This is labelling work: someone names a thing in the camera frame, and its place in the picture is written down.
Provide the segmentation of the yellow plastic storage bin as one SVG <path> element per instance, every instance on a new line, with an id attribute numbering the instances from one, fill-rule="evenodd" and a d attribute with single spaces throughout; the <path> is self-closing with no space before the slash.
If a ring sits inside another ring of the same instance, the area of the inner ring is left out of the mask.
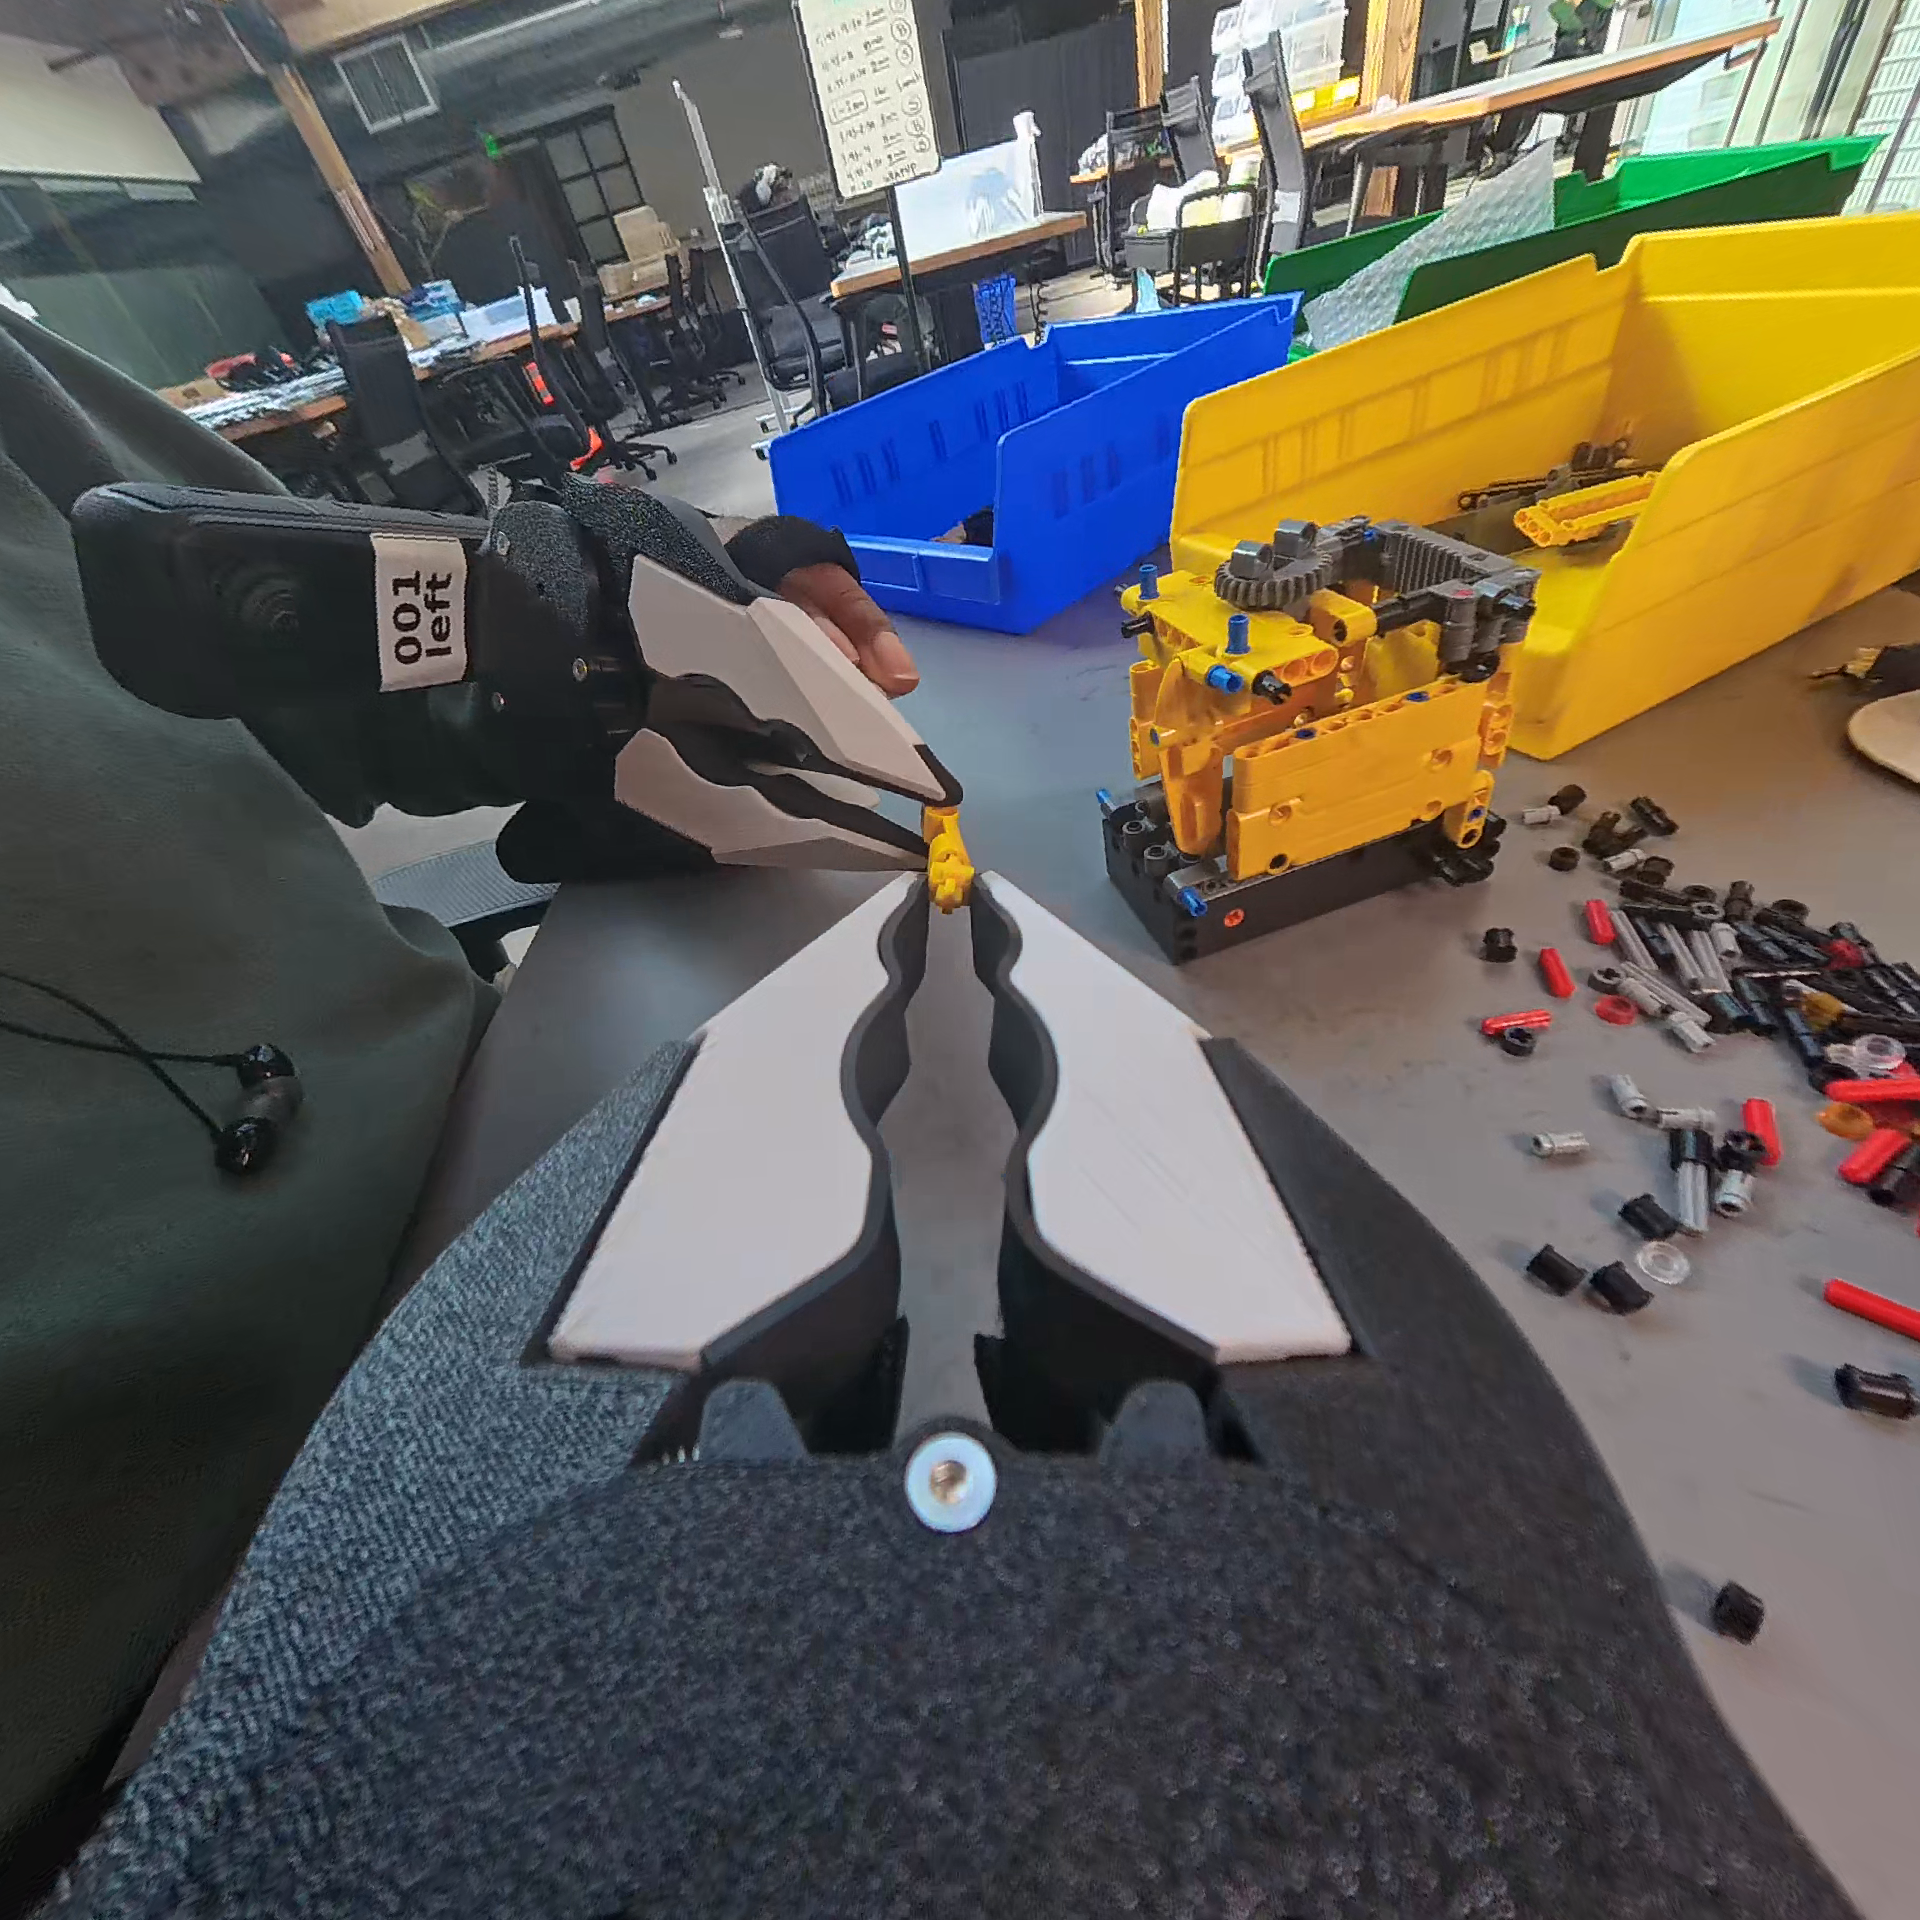
<path id="1" fill-rule="evenodd" d="M 1637 236 L 1194 399 L 1170 562 L 1285 518 L 1439 523 L 1576 444 L 1653 468 L 1607 547 L 1527 553 L 1511 748 L 1552 759 L 1917 564 L 1913 211 Z"/>

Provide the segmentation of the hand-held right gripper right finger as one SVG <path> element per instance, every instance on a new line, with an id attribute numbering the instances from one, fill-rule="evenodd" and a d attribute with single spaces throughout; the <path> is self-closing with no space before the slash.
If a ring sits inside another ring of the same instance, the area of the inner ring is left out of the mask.
<path id="1" fill-rule="evenodd" d="M 1139 1385 L 1208 1409 L 1235 1367 L 1352 1357 L 1211 1033 L 1005 875 L 973 881 L 971 966 L 1013 1126 L 973 1342 L 997 1434 L 1093 1451 Z"/>

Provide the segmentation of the cluttered wooden office desk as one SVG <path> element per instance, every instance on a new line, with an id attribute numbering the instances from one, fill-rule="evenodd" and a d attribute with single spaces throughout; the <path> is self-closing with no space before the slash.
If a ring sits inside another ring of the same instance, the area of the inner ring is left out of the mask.
<path id="1" fill-rule="evenodd" d="M 563 341 L 578 333 L 578 346 L 586 348 L 583 319 L 551 321 L 543 332 Z M 458 377 L 501 375 L 505 392 L 523 390 L 540 405 L 543 395 L 534 395 L 538 373 L 529 370 L 528 332 L 500 333 L 490 340 L 453 340 L 431 344 L 430 348 L 409 350 L 420 386 L 448 384 Z M 338 363 L 325 362 L 317 371 L 300 373 L 294 379 L 247 390 L 247 392 L 200 392 L 200 386 L 168 388 L 157 394 L 173 405 L 185 420 L 196 420 L 228 442 L 258 437 L 294 424 L 314 424 L 343 414 L 348 408 L 346 379 Z"/>

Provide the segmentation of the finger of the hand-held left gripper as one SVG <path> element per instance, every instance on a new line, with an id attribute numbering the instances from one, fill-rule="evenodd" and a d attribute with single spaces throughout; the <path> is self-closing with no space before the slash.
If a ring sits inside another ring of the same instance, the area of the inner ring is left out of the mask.
<path id="1" fill-rule="evenodd" d="M 736 601 L 638 556 L 628 618 L 653 678 L 649 729 L 703 724 L 772 744 L 808 772 L 922 804 L 962 801 L 962 786 L 900 707 L 780 595 Z"/>
<path id="2" fill-rule="evenodd" d="M 668 735 L 634 734 L 611 763 L 613 799 L 720 865 L 820 872 L 923 872 L 928 843 L 877 807 L 873 787 L 831 773 L 742 759 L 718 748 L 718 775 Z"/>

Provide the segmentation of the wooden desk with equipment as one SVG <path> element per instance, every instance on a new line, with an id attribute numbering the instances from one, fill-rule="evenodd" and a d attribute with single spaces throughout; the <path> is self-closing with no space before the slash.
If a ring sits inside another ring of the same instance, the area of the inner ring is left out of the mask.
<path id="1" fill-rule="evenodd" d="M 828 281 L 831 310 L 848 327 L 888 295 L 906 308 L 907 346 L 917 350 L 925 371 L 978 354 L 986 340 L 976 306 L 980 284 L 1013 281 L 1013 319 L 1021 315 L 1021 289 L 1067 269 L 1070 242 L 1090 231 L 1083 207 L 1045 211 L 1004 231 L 971 238 L 935 252 L 911 252 L 906 260 L 849 262 Z"/>

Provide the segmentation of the white wooden book stand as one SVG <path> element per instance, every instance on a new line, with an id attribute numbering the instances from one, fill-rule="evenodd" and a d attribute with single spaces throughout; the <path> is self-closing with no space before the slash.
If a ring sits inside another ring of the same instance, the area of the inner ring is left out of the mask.
<path id="1" fill-rule="evenodd" d="M 1843 725 L 1845 744 L 1884 773 L 1920 784 L 1920 690 L 1879 694 L 1855 707 Z"/>

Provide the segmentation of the clear bubble wrap sheet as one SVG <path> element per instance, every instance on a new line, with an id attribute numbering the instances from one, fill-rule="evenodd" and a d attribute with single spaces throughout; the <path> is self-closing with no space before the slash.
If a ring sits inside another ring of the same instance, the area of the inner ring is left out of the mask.
<path id="1" fill-rule="evenodd" d="M 1308 299 L 1301 311 L 1308 346 L 1327 351 L 1395 323 L 1418 269 L 1549 231 L 1554 207 L 1554 146 L 1530 147 L 1476 181 L 1428 225 Z"/>

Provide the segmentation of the blue plastic storage bin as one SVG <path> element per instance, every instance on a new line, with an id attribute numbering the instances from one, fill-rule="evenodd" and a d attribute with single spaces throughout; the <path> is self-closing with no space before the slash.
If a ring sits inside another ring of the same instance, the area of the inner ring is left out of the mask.
<path id="1" fill-rule="evenodd" d="M 1298 294 L 1062 321 L 769 444 L 886 610 L 1023 636 L 1170 538 L 1188 408 L 1288 362 Z"/>

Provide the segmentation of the pile of small lego pins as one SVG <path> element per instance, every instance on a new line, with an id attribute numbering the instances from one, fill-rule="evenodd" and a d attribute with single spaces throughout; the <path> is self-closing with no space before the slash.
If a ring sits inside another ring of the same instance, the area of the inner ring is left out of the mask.
<path id="1" fill-rule="evenodd" d="M 1458 1224 L 1577 1405 L 1720 1451 L 1916 1434 L 1916 974 L 1593 807 L 1471 878 Z"/>

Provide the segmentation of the black mesh office chair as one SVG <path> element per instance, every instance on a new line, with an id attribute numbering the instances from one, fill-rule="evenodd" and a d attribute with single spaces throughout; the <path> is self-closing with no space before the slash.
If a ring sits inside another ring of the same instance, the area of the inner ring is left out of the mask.
<path id="1" fill-rule="evenodd" d="M 1260 138 L 1253 274 L 1261 275 L 1277 255 L 1352 231 L 1354 211 L 1334 211 L 1334 201 L 1315 207 L 1318 171 L 1294 104 L 1280 30 L 1242 49 L 1242 90 Z"/>

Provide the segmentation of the green plastic storage bin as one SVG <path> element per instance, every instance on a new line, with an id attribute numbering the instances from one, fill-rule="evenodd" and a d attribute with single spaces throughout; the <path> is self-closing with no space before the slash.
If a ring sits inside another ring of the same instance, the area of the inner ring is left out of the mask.
<path id="1" fill-rule="evenodd" d="M 1567 171 L 1554 180 L 1548 231 L 1420 268 L 1395 323 L 1581 255 L 1607 269 L 1642 233 L 1834 217 L 1854 196 L 1879 142 L 1877 133 L 1854 133 L 1625 156 L 1599 180 Z M 1435 219 L 1437 213 L 1421 213 L 1284 252 L 1266 264 L 1260 289 L 1298 295 L 1301 319 L 1310 299 Z"/>

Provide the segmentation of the yellow black lego model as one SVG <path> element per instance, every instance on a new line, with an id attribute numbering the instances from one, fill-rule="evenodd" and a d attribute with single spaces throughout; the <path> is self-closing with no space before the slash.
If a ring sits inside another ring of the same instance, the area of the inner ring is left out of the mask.
<path id="1" fill-rule="evenodd" d="M 1284 519 L 1144 564 L 1111 885 L 1173 966 L 1421 881 L 1490 878 L 1539 571 L 1404 519 Z"/>

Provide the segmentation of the person's left hand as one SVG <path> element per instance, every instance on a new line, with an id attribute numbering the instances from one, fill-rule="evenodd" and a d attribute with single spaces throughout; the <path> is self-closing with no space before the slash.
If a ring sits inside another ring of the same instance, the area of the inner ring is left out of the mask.
<path id="1" fill-rule="evenodd" d="M 777 593 L 805 612 L 886 697 L 902 699 L 917 690 L 917 663 L 890 614 L 844 566 L 813 562 L 789 568 L 780 578 Z"/>

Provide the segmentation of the whiteboard sign on stand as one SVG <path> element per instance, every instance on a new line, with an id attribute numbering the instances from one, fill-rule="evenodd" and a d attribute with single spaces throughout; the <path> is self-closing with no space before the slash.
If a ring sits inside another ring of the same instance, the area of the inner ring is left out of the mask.
<path id="1" fill-rule="evenodd" d="M 934 175 L 940 136 L 911 1 L 794 1 L 833 194 L 859 201 Z"/>

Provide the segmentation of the heap of mixed lego beams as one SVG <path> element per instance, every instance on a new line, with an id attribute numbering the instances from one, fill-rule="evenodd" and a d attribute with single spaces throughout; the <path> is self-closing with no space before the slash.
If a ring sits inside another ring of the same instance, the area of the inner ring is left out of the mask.
<path id="1" fill-rule="evenodd" d="M 1573 444 L 1543 471 L 1460 491 L 1441 529 L 1495 553 L 1603 543 L 1642 516 L 1661 468 L 1625 439 Z"/>

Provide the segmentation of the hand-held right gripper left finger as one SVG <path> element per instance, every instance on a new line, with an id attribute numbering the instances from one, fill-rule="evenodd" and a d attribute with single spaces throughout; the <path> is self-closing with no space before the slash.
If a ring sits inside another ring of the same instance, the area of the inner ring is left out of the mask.
<path id="1" fill-rule="evenodd" d="M 644 1456 L 692 1448 L 738 1379 L 811 1451 L 894 1439 L 907 1329 L 880 1122 L 925 946 L 928 883 L 894 878 L 684 1046 L 545 1332 L 556 1364 L 668 1379 Z"/>

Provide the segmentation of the person's green sweatshirt torso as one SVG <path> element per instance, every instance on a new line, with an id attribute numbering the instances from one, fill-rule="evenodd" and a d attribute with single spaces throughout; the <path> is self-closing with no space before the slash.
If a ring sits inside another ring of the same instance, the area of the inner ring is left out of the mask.
<path id="1" fill-rule="evenodd" d="M 108 674 L 69 531 L 247 453 L 4 310 L 4 1875 L 89 1800 L 371 1329 L 488 987 L 239 722 Z M 302 1109 L 220 1171 L 231 1055 Z"/>

